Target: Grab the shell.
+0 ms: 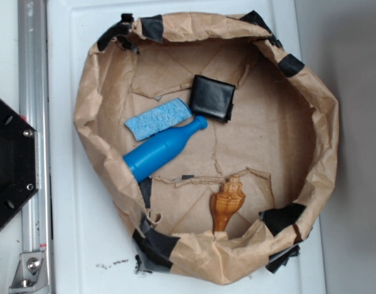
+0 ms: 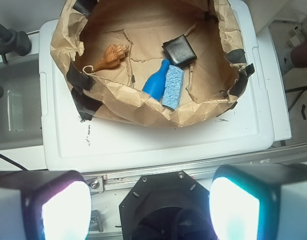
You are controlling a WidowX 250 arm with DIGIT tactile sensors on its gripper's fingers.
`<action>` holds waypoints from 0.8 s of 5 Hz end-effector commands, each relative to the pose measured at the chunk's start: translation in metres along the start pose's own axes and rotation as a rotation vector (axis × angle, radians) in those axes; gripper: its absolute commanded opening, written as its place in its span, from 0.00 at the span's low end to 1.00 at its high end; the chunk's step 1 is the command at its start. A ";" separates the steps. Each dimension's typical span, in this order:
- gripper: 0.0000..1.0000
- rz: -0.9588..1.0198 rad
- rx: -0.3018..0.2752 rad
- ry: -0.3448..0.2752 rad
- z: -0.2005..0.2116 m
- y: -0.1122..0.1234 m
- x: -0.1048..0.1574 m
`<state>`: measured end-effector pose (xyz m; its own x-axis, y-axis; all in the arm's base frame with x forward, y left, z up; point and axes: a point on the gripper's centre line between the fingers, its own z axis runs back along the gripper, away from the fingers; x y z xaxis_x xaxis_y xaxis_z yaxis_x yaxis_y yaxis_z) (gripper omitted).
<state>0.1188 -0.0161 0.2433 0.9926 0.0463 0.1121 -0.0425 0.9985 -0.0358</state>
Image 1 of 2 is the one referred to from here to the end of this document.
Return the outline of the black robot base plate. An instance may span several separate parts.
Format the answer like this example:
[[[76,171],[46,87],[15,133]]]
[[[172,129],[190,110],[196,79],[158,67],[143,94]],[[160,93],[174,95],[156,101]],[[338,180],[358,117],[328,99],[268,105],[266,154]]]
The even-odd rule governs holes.
[[[38,190],[36,135],[0,99],[0,231]]]

